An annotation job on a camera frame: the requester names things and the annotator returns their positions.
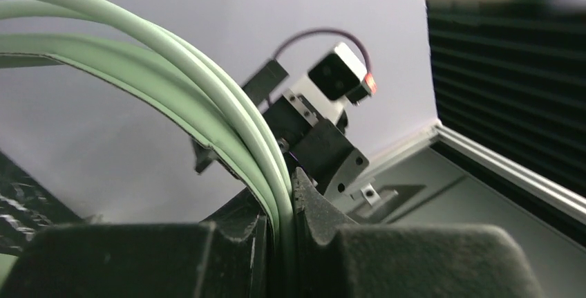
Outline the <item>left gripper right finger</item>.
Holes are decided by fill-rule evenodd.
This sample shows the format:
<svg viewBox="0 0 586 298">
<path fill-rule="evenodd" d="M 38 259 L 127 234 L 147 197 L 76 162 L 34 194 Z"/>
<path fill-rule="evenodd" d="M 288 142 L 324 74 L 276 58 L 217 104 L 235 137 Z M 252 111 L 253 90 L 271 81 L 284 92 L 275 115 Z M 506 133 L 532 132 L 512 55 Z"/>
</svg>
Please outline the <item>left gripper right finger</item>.
<svg viewBox="0 0 586 298">
<path fill-rule="evenodd" d="M 301 297 L 541 297 L 493 225 L 360 225 L 292 174 Z"/>
</svg>

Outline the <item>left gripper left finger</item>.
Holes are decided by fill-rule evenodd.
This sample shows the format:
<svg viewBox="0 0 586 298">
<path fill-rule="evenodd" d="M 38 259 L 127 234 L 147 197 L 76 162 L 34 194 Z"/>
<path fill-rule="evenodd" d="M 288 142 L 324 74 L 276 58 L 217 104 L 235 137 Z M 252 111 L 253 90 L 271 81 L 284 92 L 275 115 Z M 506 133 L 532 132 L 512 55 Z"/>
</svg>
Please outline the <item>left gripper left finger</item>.
<svg viewBox="0 0 586 298">
<path fill-rule="evenodd" d="M 269 223 L 248 191 L 199 223 L 60 225 L 38 233 L 2 297 L 264 297 Z"/>
</svg>

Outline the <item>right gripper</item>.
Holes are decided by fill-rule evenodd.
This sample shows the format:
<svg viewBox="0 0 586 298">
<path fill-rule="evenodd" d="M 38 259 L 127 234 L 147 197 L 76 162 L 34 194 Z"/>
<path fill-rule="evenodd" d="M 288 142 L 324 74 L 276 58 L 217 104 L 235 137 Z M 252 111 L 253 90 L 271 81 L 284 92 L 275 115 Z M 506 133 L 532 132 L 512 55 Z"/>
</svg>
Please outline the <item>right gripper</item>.
<svg viewBox="0 0 586 298">
<path fill-rule="evenodd" d="M 320 120 L 311 126 L 281 94 L 262 116 L 277 141 L 289 172 L 303 169 L 323 195 L 344 192 L 369 163 L 346 137 L 346 108 L 337 123 Z"/>
</svg>

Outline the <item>green headphones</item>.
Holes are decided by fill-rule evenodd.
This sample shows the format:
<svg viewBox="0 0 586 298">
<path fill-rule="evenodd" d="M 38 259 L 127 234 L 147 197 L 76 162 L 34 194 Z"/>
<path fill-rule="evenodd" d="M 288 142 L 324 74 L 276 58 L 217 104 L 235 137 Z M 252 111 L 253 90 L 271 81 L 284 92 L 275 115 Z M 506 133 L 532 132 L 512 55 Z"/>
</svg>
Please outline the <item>green headphones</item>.
<svg viewBox="0 0 586 298">
<path fill-rule="evenodd" d="M 292 208 L 283 157 L 256 107 L 220 70 L 187 52 L 192 73 L 134 44 L 58 33 L 1 36 L 4 66 L 72 66 L 157 109 L 196 141 L 217 152 L 268 212 L 279 238 L 290 232 Z"/>
</svg>

